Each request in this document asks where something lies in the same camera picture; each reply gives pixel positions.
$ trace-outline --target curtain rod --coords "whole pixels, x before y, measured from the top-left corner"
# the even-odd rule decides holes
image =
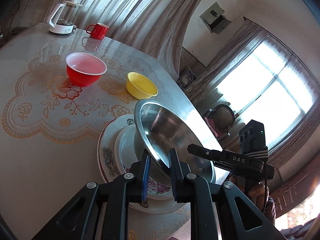
[[[316,82],[316,84],[320,87],[320,83],[318,82],[318,80],[315,78],[315,76],[311,73],[311,71],[309,70],[309,68],[307,67],[307,65],[298,57],[297,54],[295,54],[295,52],[290,49],[286,44],[284,44],[280,39],[278,39],[275,35],[273,35],[270,31],[266,30],[264,27],[262,27],[261,25],[257,24],[256,22],[248,19],[247,17],[243,17],[243,20],[249,20],[250,22],[255,23],[256,25],[260,26],[262,29],[264,29],[265,31],[267,31],[276,41],[278,41],[279,43],[281,43],[281,45],[283,45],[289,52],[291,52],[291,54],[293,56],[295,56],[298,61],[307,69],[307,71],[309,72],[309,74],[312,76],[313,80]]]

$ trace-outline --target red mug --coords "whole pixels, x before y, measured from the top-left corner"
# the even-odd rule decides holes
[[[93,27],[93,30],[91,32],[88,31],[88,29],[91,27]],[[91,24],[87,29],[86,29],[86,33],[89,33],[90,36],[94,39],[97,40],[103,40],[103,38],[106,36],[107,31],[109,29],[109,26],[104,25],[102,23],[97,23],[97,24]]]

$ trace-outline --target screw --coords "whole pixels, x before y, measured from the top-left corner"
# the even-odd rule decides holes
[[[197,175],[194,174],[194,173],[188,173],[188,174],[187,174],[187,178],[188,178],[188,179],[195,179],[196,177],[197,177]]]
[[[132,174],[132,173],[126,173],[125,175],[124,175],[124,178],[125,179],[132,179],[134,177],[134,175]]]
[[[87,188],[95,188],[97,186],[97,184],[94,181],[90,181],[87,183]]]
[[[231,181],[226,181],[225,183],[223,183],[223,186],[227,189],[232,189],[233,183]]]

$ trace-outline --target stack of plates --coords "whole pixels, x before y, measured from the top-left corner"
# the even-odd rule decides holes
[[[125,114],[110,122],[102,131],[98,142],[98,165],[105,182],[111,182],[130,171],[137,162],[133,139],[136,132],[133,114]],[[149,178],[145,203],[130,203],[134,209],[150,214],[168,214],[184,204],[174,201],[172,189]]]

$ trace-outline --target kettle lid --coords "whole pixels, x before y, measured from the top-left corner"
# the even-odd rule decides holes
[[[65,2],[65,3],[69,4],[69,5],[73,5],[73,6],[79,6],[79,7],[83,6],[83,4],[78,3],[77,0],[63,1],[63,2]]]

